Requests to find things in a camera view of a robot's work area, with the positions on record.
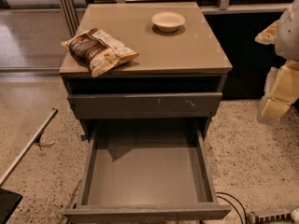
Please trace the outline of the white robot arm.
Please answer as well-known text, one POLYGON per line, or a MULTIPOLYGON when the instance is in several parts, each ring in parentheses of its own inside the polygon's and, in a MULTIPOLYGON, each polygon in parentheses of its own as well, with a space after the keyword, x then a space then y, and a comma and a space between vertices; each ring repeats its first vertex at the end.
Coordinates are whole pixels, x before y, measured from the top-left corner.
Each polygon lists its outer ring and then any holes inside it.
POLYGON ((280 120, 299 99, 299 0, 294 0, 281 17, 255 37, 257 43, 273 45, 286 62, 271 67, 264 84, 257 120, 272 124, 280 120))

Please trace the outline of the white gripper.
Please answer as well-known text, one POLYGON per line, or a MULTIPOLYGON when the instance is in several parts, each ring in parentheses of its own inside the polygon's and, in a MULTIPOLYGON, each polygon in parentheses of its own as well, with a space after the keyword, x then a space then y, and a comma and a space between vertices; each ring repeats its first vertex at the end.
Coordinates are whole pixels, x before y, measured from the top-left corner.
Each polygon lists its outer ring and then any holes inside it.
MULTIPOLYGON (((276 42, 278 21, 274 21, 255 37, 263 45, 276 42)), ((264 84, 257 120, 263 124, 279 121, 299 98, 299 62, 288 60, 280 68, 272 67, 264 84)))

